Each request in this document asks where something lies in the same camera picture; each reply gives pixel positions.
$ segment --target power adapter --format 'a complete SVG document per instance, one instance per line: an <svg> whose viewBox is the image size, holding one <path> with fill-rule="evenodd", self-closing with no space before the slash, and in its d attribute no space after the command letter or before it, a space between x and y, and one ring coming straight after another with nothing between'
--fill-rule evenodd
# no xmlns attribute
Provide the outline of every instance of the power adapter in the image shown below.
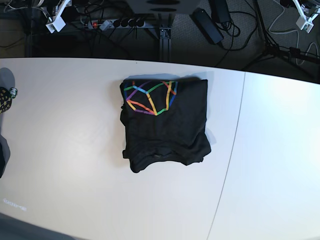
<svg viewBox="0 0 320 240"><path fill-rule="evenodd" d="M231 17L226 0L209 0L211 7L211 18L216 23L231 22Z"/></svg>
<svg viewBox="0 0 320 240"><path fill-rule="evenodd" d="M210 44L217 44L224 39L217 24L211 20L204 9L197 8L191 18Z"/></svg>

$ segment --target dark floor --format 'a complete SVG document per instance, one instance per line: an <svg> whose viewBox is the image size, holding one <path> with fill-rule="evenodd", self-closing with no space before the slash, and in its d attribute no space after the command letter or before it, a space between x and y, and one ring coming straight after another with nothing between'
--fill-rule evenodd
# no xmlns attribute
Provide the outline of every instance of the dark floor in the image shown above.
<svg viewBox="0 0 320 240"><path fill-rule="evenodd" d="M248 2L253 6L253 0L248 0ZM273 0L259 0L262 16L266 27L269 27L272 21L281 13L282 8L276 4ZM255 15L255 12L247 5L245 0L227 0L229 10L232 11L243 11ZM210 6L208 0L202 0L199 7L204 8L209 15L211 15ZM116 17L114 12L105 11L104 17ZM234 38L232 48L240 48L245 43L250 32L255 28L256 20L246 14L242 13L232 13L232 20L241 29L241 34L239 37ZM296 21L299 14L294 8L286 8L283 16L276 22L273 27L273 31L285 31L289 29L297 29ZM9 30L15 30L17 28L17 22L12 21L14 25L10 26L8 21L5 23L5 28L0 20L0 45L8 44L9 40L12 39L13 35L17 32L7 32ZM306 33L305 31L299 31L299 48L302 51L306 51L311 42L317 42L317 38L320 36L320 17L314 21L314 28L311 33ZM64 33L59 34L41 34L37 35L34 33L33 36L33 57L94 57L94 58L116 58L116 59L126 59L127 54L120 48L114 48L114 46L107 42L103 37L99 40L96 38L96 43L93 55L90 53L88 43L83 40L83 32L75 30L72 26L66 26L63 30ZM123 35L128 32L127 29L117 29L112 35L111 39L117 41L121 39ZM289 33L283 35L271 34L272 37L284 47L295 47L297 41L297 33ZM64 47L61 47L59 43L59 38L61 42L64 42ZM172 27L172 58L173 63L179 64L190 64L199 66L214 67L217 62L226 53L225 50L220 49L217 45L210 45L203 35L200 33L198 28L195 26L193 21L188 15L177 14L175 16L173 27ZM224 34L224 40L222 44L225 48L229 48L232 42L232 38ZM56 46L53 50L48 52L47 44L51 43L52 46ZM144 61L158 61L159 60L159 46L158 41L154 40L150 35L148 35L143 29L139 29L137 34L132 33L129 35L122 43L121 46L125 48L129 54L135 60ZM8 57L21 57L22 49L17 50L0 50L0 58ZM224 61L218 66L224 69L242 69L248 62L258 56L264 48L264 42L259 36L258 31L256 31L250 41L248 42L245 49L240 51L230 51ZM311 53L316 54L314 47L310 50ZM314 63L305 62L302 66L312 75L316 76L318 73L318 66ZM306 76L303 72L296 70L294 67L290 66L287 62L279 59L270 59L267 61L262 61L255 64L248 69L250 72L257 72L293 79L300 79L309 82L318 82L316 78L310 78Z"/></svg>

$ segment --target colorful geometric design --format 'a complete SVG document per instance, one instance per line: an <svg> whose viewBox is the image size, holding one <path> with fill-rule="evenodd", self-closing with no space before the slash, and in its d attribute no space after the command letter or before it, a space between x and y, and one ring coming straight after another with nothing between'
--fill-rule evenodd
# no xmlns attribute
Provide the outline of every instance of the colorful geometric design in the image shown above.
<svg viewBox="0 0 320 240"><path fill-rule="evenodd" d="M148 83L151 83L152 81L147 81L147 82L144 82L143 84L141 84L140 86L136 86L135 85L135 81L132 81L132 86L128 86L128 83L126 83L124 85L124 98L126 100L126 102L128 103L128 105L135 111L135 112L138 112L138 113L143 113L143 114L149 114L149 115L154 115L154 116L158 116L160 114L162 114L163 112L165 111L168 111L169 108L171 107L171 104L173 103L176 95L177 95L177 87L178 87L178 82L177 81L161 81L161 83L153 86L152 88L150 88L149 90L145 90L143 89L143 87L145 85L147 85ZM162 85L165 85L167 87L167 93L166 93L166 97L165 97L165 105L166 107L160 111L157 111L156 109L156 106L150 96L150 93L155 90L156 88L162 86ZM131 90L131 89L134 89L134 91L129 95L127 96L127 91L128 90ZM148 101L150 103L150 106L152 109L150 109L149 107L146 107L145 105L143 105L142 103L140 102L136 102L136 101L132 101L131 98L137 93L137 92L141 92L141 93L144 93L146 95L146 97L148 98ZM143 108L144 110L140 110L140 109L137 109L136 106L139 106L141 108Z"/></svg>

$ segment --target metal stand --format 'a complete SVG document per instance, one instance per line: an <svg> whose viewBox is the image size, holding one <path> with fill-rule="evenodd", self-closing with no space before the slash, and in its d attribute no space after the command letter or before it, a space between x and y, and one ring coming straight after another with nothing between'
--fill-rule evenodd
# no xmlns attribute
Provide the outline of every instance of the metal stand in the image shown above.
<svg viewBox="0 0 320 240"><path fill-rule="evenodd" d="M32 47L33 47L33 29L34 29L34 21L32 19L35 17L35 9L34 8L27 8L26 14L28 15L28 19L30 19L30 32L25 36L25 51L24 56L26 58L32 57Z"/></svg>
<svg viewBox="0 0 320 240"><path fill-rule="evenodd" d="M266 30L264 20L262 18L261 10L258 4L258 0L254 0L254 4L257 10L257 14L259 16L261 27L262 27L265 45L264 45L264 50L262 54L260 54L251 62L249 62L244 68L242 68L242 70L244 71L249 67L251 67L252 65L258 63L259 61L261 61L263 57L272 56L270 58L279 58L285 61L286 63L290 64L294 68L304 72L307 76L314 78L314 76L310 74L308 71L292 63L291 59L301 59L301 60L309 61L315 64L320 64L320 59L301 54L300 49L297 49L294 47L290 47L289 51L280 50L280 46L276 43L276 41L270 36L270 34Z"/></svg>
<svg viewBox="0 0 320 240"><path fill-rule="evenodd" d="M152 33L159 39L159 60L161 62L171 62L171 27L175 15L173 14L155 14L159 25L159 34Z"/></svg>

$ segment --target folded black shirt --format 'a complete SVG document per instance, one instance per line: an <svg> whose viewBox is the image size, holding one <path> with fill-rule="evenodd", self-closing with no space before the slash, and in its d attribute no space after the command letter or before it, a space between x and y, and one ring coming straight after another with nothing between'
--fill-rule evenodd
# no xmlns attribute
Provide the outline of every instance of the folded black shirt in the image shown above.
<svg viewBox="0 0 320 240"><path fill-rule="evenodd" d="M134 173L156 162L200 163L211 152L205 134L208 80L125 80L120 120Z"/></svg>

